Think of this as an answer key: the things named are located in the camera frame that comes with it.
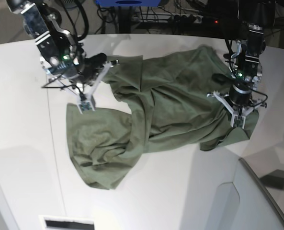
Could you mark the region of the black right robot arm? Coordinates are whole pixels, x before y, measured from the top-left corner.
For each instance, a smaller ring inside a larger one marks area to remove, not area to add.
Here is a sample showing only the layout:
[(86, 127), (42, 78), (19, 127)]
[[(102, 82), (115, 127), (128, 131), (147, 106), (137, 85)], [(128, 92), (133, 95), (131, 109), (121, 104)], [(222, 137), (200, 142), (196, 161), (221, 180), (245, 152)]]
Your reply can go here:
[(82, 40), (88, 35), (89, 20), (81, 2), (76, 0), (74, 4), (83, 18), (82, 35), (77, 34), (76, 27), (73, 27), (73, 32), (61, 28), (59, 11), (42, 0), (7, 1), (9, 10), (22, 16), (24, 29), (34, 39), (41, 54), (42, 65), (49, 65), (43, 68), (52, 78), (44, 88), (50, 88), (53, 82), (60, 79), (67, 79), (72, 85), (94, 86), (102, 81), (111, 67), (104, 53), (86, 57)]

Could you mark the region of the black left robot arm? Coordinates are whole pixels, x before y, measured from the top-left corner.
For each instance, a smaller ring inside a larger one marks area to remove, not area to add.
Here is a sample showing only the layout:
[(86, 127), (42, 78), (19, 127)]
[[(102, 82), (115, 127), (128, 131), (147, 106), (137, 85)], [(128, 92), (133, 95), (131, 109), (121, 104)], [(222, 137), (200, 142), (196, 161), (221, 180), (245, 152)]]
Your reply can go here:
[(239, 0), (238, 20), (245, 30), (236, 40), (237, 50), (229, 52), (232, 86), (227, 101), (235, 108), (264, 106), (267, 98), (257, 102), (251, 94), (257, 91), (258, 76), (262, 75), (260, 55), (266, 47), (264, 30), (274, 25), (275, 1)]

